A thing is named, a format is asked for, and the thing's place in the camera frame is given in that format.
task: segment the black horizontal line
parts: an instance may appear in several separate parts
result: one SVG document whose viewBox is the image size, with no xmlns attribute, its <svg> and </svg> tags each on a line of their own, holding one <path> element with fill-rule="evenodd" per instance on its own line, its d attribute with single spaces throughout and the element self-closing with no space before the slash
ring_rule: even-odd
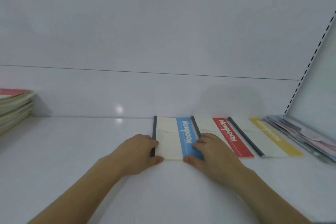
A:
<svg viewBox="0 0 336 224">
<path fill-rule="evenodd" d="M 105 69 L 86 69 L 86 68 L 41 67 L 41 66 L 21 66 L 21 65 L 0 65 L 0 66 L 53 68 L 53 69 L 69 69 L 69 70 L 85 70 L 85 71 L 102 71 L 102 72 L 123 72 L 123 73 L 142 73 L 142 74 L 172 74 L 172 75 L 192 75 L 192 76 L 210 76 L 210 77 L 227 77 L 227 78 L 249 78 L 249 79 L 265 79 L 265 80 L 299 81 L 299 80 L 296 80 L 296 79 L 260 78 L 260 77 L 244 77 L 244 76 L 224 76 L 224 75 L 204 75 L 204 74 L 177 74 L 177 73 L 137 72 L 137 71 L 120 71 L 120 70 L 105 70 Z"/>
</svg>

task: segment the yellow stripe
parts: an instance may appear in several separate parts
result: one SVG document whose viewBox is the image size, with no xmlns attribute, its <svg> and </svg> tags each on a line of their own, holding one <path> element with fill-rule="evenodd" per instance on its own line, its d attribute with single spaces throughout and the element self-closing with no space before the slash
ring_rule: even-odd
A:
<svg viewBox="0 0 336 224">
<path fill-rule="evenodd" d="M 249 120 L 289 156 L 304 156 L 301 151 L 283 139 L 278 133 L 269 127 L 266 122 L 258 118 L 250 118 Z"/>
</svg>

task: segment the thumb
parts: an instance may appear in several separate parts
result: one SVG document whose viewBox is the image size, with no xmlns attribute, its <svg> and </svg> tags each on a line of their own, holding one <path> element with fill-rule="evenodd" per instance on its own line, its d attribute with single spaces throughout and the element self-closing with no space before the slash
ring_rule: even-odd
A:
<svg viewBox="0 0 336 224">
<path fill-rule="evenodd" d="M 183 158 L 183 161 L 196 167 L 199 171 L 204 171 L 205 162 L 193 156 L 186 156 Z"/>
<path fill-rule="evenodd" d="M 149 167 L 155 166 L 163 161 L 163 157 L 154 156 L 149 158 Z"/>
</svg>

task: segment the blue stripe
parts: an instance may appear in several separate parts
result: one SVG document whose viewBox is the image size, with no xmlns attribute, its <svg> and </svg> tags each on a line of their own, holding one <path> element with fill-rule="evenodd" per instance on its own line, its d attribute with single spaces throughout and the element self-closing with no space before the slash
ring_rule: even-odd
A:
<svg viewBox="0 0 336 224">
<path fill-rule="evenodd" d="M 183 157 L 194 156 L 199 159 L 203 159 L 199 150 L 196 150 L 192 143 L 196 142 L 196 136 L 189 118 L 176 118 L 178 133 L 180 136 L 181 149 Z"/>
</svg>

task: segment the forearm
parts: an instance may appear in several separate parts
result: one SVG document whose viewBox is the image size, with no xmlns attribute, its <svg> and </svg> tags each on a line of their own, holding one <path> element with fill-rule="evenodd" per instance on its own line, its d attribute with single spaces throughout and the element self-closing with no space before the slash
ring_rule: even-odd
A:
<svg viewBox="0 0 336 224">
<path fill-rule="evenodd" d="M 247 170 L 244 181 L 234 190 L 263 224 L 311 224 L 252 170 Z"/>
<path fill-rule="evenodd" d="M 87 223 L 121 177 L 121 172 L 117 169 L 107 173 L 103 160 L 98 160 L 86 174 L 29 224 Z"/>
</svg>

